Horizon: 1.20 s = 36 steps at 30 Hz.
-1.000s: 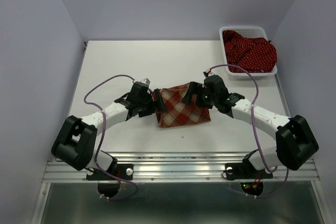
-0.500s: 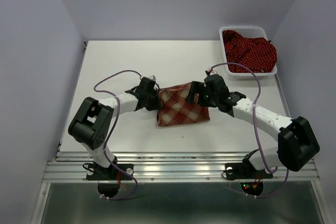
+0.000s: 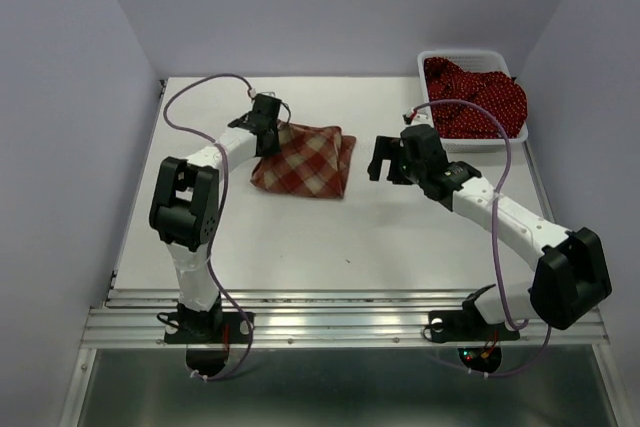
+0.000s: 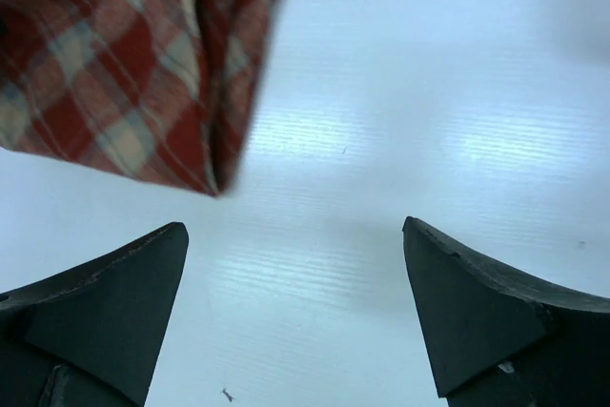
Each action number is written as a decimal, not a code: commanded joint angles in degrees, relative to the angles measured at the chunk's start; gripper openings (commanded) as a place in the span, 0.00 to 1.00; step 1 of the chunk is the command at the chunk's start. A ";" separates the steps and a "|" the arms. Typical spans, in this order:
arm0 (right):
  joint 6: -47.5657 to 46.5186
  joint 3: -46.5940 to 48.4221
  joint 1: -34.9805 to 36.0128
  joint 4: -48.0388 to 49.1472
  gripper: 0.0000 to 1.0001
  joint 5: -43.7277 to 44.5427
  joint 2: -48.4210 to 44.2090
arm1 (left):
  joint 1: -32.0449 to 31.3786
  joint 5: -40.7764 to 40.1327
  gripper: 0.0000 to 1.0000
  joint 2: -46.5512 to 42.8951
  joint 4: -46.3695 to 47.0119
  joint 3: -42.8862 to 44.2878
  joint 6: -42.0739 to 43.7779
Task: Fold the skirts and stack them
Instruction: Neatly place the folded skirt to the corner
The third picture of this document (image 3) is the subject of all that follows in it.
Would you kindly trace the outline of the red plaid skirt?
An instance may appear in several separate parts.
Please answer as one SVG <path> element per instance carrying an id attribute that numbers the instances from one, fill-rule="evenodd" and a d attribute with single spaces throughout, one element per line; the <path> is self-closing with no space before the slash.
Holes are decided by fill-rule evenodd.
<path id="1" fill-rule="evenodd" d="M 349 178 L 357 138 L 339 126 L 284 125 L 281 151 L 261 159 L 251 184 L 264 192 L 295 197 L 341 200 Z"/>

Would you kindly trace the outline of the red polka dot skirt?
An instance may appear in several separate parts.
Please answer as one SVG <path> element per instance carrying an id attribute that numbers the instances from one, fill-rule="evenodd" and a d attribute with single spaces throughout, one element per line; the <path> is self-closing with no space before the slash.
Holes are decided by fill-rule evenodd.
<path id="1" fill-rule="evenodd" d="M 493 115 L 509 138 L 519 136 L 528 116 L 524 90 L 501 71 L 473 73 L 443 57 L 423 62 L 430 100 L 464 100 Z M 431 108 L 435 127 L 443 138 L 497 139 L 493 122 L 477 110 L 457 103 Z"/>

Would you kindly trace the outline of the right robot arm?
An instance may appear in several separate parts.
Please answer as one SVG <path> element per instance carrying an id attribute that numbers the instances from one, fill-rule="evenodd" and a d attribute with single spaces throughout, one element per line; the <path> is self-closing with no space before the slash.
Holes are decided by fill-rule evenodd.
<path id="1" fill-rule="evenodd" d="M 480 340 L 495 326 L 539 319 L 566 330 L 612 293 L 601 240 L 583 227 L 571 231 L 521 206 L 479 170 L 452 162 L 434 128 L 405 128 L 397 137 L 377 137 L 367 168 L 370 180 L 415 185 L 430 200 L 465 218 L 504 243 L 532 269 L 530 282 L 507 286 L 502 276 L 470 294 L 460 309 L 443 311 L 432 327 L 434 341 Z"/>

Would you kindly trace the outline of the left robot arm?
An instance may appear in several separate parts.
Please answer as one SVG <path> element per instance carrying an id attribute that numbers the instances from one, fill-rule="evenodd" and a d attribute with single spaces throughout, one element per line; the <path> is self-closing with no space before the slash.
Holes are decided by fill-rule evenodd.
<path id="1" fill-rule="evenodd" d="M 208 263 L 219 226 L 229 174 L 243 163 L 280 152 L 278 98 L 258 94 L 252 108 L 231 121 L 219 139 L 185 158 L 167 157 L 159 167 L 150 227 L 165 243 L 179 285 L 176 311 L 162 314 L 167 340 L 210 343 L 222 336 L 221 289 Z"/>

